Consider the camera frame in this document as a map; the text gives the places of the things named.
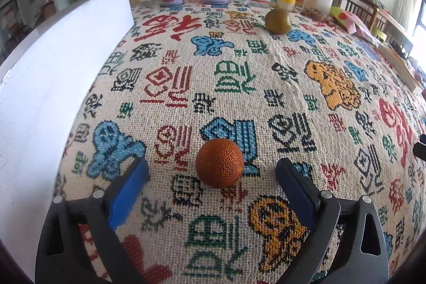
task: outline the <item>small bottle with yellow lid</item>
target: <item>small bottle with yellow lid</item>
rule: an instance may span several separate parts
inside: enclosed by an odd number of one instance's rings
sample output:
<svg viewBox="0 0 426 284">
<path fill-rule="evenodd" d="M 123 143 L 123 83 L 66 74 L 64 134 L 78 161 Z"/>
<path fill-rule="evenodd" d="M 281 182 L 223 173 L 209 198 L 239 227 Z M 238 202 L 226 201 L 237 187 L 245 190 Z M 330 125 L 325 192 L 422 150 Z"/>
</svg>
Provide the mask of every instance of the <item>small bottle with yellow lid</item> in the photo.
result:
<svg viewBox="0 0 426 284">
<path fill-rule="evenodd" d="M 278 8 L 282 8 L 287 10 L 288 12 L 292 12 L 295 3 L 296 0 L 280 0 L 278 2 Z"/>
</svg>

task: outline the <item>curtain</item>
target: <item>curtain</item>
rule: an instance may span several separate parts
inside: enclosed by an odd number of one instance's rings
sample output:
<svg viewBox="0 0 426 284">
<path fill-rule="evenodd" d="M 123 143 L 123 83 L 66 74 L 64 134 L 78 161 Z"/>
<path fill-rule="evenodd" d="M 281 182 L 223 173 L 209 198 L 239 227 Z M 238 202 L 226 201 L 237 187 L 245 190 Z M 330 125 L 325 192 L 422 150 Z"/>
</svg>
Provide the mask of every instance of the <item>curtain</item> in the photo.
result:
<svg viewBox="0 0 426 284">
<path fill-rule="evenodd" d="M 417 19 L 419 10 L 416 12 L 416 8 L 418 7 L 419 0 L 397 0 L 397 4 L 395 20 L 408 30 L 409 27 L 412 27 L 412 23 L 415 22 L 415 19 Z"/>
</svg>

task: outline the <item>woven fabric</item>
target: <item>woven fabric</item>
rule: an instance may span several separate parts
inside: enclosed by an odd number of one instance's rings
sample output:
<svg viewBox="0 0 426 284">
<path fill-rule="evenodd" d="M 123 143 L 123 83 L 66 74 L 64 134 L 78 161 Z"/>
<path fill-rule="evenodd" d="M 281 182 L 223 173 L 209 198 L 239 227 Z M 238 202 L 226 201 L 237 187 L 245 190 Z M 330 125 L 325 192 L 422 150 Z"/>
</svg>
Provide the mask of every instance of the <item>woven fabric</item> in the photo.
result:
<svg viewBox="0 0 426 284">
<path fill-rule="evenodd" d="M 56 194 L 88 197 L 134 157 L 148 161 L 150 180 L 116 233 L 150 283 L 275 283 L 308 234 L 274 177 L 283 157 L 320 190 L 371 196 L 391 273 L 424 229 L 425 165 L 412 154 L 425 133 L 423 98 L 331 22 L 291 13 L 292 30 L 276 36 L 267 11 L 242 0 L 134 8 L 135 26 L 75 120 Z M 216 137 L 244 155 L 244 176 L 224 190 L 195 171 L 199 148 Z M 107 278 L 85 226 L 82 234 Z"/>
</svg>

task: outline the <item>metal screw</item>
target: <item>metal screw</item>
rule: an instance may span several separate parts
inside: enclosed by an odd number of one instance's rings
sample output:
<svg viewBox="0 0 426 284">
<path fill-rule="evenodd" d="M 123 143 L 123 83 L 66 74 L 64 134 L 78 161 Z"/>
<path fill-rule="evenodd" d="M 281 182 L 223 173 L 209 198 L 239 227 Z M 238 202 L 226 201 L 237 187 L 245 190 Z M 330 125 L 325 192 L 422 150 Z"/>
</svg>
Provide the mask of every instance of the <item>metal screw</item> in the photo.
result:
<svg viewBox="0 0 426 284">
<path fill-rule="evenodd" d="M 104 191 L 103 190 L 97 190 L 96 192 L 93 193 L 93 197 L 95 199 L 100 199 L 103 196 L 104 196 Z"/>
<path fill-rule="evenodd" d="M 58 195 L 53 198 L 53 203 L 61 203 L 61 202 L 62 202 L 62 196 Z"/>
<path fill-rule="evenodd" d="M 371 203 L 372 202 L 371 197 L 369 197 L 368 195 L 363 195 L 363 201 L 365 203 Z"/>
<path fill-rule="evenodd" d="M 329 192 L 328 190 L 321 190 L 321 196 L 324 199 L 331 199 L 331 197 L 333 196 L 333 194 L 331 194 L 331 192 Z"/>
</svg>

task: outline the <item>orange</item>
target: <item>orange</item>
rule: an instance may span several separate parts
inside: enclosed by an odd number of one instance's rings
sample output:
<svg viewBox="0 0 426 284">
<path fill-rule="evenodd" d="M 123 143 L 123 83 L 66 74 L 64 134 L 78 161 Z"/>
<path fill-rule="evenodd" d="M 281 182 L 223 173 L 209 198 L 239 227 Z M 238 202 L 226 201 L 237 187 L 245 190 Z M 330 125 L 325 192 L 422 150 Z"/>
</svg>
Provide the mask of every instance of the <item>orange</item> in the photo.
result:
<svg viewBox="0 0 426 284">
<path fill-rule="evenodd" d="M 198 177 L 208 186 L 227 188 L 240 179 L 244 158 L 233 141 L 211 139 L 198 151 L 195 168 Z"/>
</svg>

